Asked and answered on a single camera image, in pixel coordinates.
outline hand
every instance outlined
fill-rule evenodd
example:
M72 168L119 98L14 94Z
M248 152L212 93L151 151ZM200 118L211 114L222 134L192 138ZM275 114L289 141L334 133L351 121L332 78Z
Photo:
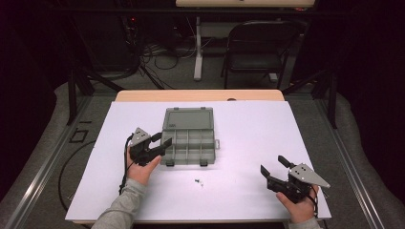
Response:
M312 185L313 189L309 191L309 195L315 199L319 187ZM309 198L304 198L298 203L293 203L283 193L277 193L276 197L289 211L291 222L299 223L313 218L313 202Z
M127 177L131 178L143 185L148 184L148 180L150 175L152 174L153 170L158 166L160 163L161 156L156 156L151 162L149 162L145 166L140 166L137 164L133 164L133 160L129 156L129 148L127 150Z

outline gray sleeve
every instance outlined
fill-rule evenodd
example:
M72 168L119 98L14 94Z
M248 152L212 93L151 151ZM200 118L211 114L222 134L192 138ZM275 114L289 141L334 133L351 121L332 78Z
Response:
M122 194L101 214L92 228L131 228L145 192L144 185L128 178Z
M320 229L321 227L318 224L318 221L316 221L315 218L308 219L305 222L300 222L300 223L289 223L288 224L289 229Z

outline table leg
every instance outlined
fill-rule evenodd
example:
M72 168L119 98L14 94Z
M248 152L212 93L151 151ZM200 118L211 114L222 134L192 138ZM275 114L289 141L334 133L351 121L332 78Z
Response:
M201 22L200 17L197 17L196 22L196 66L194 69L194 80L202 80L202 70L203 70L203 54L202 54L202 35L201 35Z

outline person's arm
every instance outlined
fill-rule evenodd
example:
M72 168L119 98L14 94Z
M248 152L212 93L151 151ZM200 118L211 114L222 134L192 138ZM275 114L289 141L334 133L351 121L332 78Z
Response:
M155 157L149 164L142 167L132 163L127 154L127 180L122 194L114 200L111 207L105 210L92 228L131 228L140 201L146 192L146 185L152 171L160 163L161 156Z
M316 197L319 187L314 185L309 194ZM287 208L290 214L289 229L319 229L321 228L313 214L313 202L309 198L304 198L298 203L293 203L283 193L277 193L276 197Z

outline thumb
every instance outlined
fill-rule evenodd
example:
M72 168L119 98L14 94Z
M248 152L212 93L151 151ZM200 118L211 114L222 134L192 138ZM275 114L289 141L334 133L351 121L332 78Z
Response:
M161 156L156 156L151 162L149 162L146 167L148 167L151 171L159 165L161 160Z
M279 199L279 201L287 208L289 212L294 208L295 204L289 200L286 195L283 193L277 193L276 197Z

